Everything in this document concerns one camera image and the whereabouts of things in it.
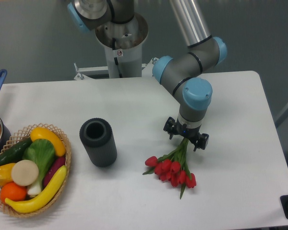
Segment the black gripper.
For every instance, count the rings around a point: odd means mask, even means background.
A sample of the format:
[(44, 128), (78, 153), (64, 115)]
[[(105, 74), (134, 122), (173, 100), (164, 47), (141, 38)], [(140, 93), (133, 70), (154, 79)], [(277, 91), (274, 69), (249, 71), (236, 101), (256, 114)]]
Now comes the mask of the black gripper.
[(201, 125), (198, 127), (188, 127), (187, 124), (181, 124), (179, 120), (175, 121), (173, 117), (169, 117), (164, 125), (163, 130), (169, 134), (169, 139), (174, 135), (179, 135), (187, 138), (194, 144), (193, 151), (197, 149), (205, 150), (209, 141), (209, 135), (206, 133), (199, 133)]

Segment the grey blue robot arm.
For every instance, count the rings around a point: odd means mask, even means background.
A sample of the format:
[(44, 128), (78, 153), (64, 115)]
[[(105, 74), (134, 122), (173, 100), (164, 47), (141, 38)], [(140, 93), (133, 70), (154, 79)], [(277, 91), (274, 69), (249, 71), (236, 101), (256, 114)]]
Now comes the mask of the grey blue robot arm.
[[(169, 118), (164, 130), (170, 136), (187, 138), (196, 149), (205, 149), (209, 136), (199, 130), (213, 89), (200, 75), (226, 58), (227, 47), (211, 35), (196, 1), (172, 0), (170, 5), (188, 53), (178, 59), (158, 58), (152, 68), (155, 79), (180, 105), (177, 119)], [(142, 75), (142, 45), (148, 25), (135, 12), (132, 0), (73, 0), (67, 9), (81, 31), (95, 32), (105, 49), (110, 78)]]

